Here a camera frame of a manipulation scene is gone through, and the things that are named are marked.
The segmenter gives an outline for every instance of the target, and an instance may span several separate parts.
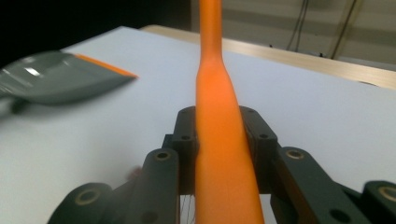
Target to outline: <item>wire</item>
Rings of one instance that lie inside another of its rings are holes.
[[[301,17],[302,17],[302,15],[303,15],[303,12],[304,12],[305,2],[306,2],[306,0],[304,0],[303,3],[301,4],[300,13],[299,13],[299,15],[298,15],[297,22],[296,22],[296,24],[294,25],[293,33],[292,33],[292,35],[291,35],[289,44],[288,44],[288,46],[286,47],[286,50],[289,50],[289,49],[290,49],[291,43],[293,42],[294,36],[296,35],[297,29],[298,29],[298,27],[299,27],[299,25],[300,25],[300,20],[301,20]]]
[[[309,0],[305,0],[304,13],[303,13],[303,17],[301,18],[300,27],[299,27],[298,34],[297,34],[297,43],[296,43],[296,49],[295,49],[296,52],[298,52],[298,48],[300,46],[301,31],[303,30],[305,15],[306,15],[306,11],[308,9],[308,3],[309,3]]]

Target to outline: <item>dark background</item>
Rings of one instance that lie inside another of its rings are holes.
[[[0,67],[62,49],[119,26],[159,24],[189,30],[190,0],[3,0]]]

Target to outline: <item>orange spatula handle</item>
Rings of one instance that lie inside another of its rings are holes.
[[[221,57],[221,1],[201,0],[201,64],[197,75],[196,222],[263,223],[248,141]]]

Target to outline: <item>white tabletop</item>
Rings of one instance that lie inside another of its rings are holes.
[[[177,111],[194,105],[196,44],[120,27],[65,51],[140,78],[19,115],[0,104],[0,223],[46,223],[70,190],[117,187],[173,132]],[[310,152],[334,181],[358,191],[368,180],[396,182],[396,91],[231,52],[224,61],[239,104],[256,109],[281,146]]]

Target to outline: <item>gray spatula head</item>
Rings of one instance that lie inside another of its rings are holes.
[[[64,104],[93,97],[134,78],[131,73],[84,56],[46,51],[20,59],[0,71],[0,98]]]

